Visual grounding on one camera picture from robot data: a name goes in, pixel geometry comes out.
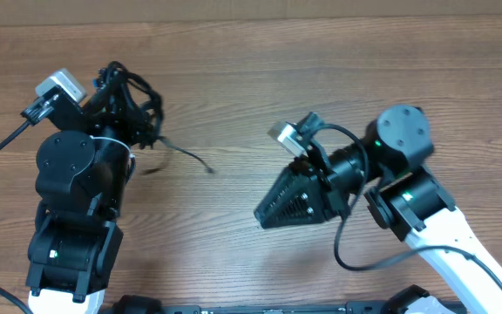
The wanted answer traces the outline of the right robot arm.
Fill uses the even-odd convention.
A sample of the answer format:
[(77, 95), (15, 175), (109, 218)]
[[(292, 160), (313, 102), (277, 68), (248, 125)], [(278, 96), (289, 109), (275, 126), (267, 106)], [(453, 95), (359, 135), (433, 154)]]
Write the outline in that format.
[(449, 285), (463, 309), (502, 313), (502, 267), (478, 240), (452, 195), (426, 166), (433, 153), (429, 120), (396, 105), (372, 120), (362, 138), (327, 153), (316, 135), (329, 129), (316, 113), (280, 122), (270, 137), (294, 159), (254, 211), (264, 229), (346, 222), (360, 198), (381, 229), (408, 249), (371, 264), (389, 268), (422, 257)]

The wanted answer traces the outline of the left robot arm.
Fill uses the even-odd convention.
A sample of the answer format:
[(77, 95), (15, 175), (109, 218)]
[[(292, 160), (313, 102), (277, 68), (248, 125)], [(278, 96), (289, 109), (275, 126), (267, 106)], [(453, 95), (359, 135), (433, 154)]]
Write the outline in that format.
[(123, 109), (90, 113), (65, 94), (40, 96), (23, 115), (58, 128), (37, 151), (41, 201), (28, 248), (28, 306), (96, 313), (124, 235), (117, 220), (139, 126)]

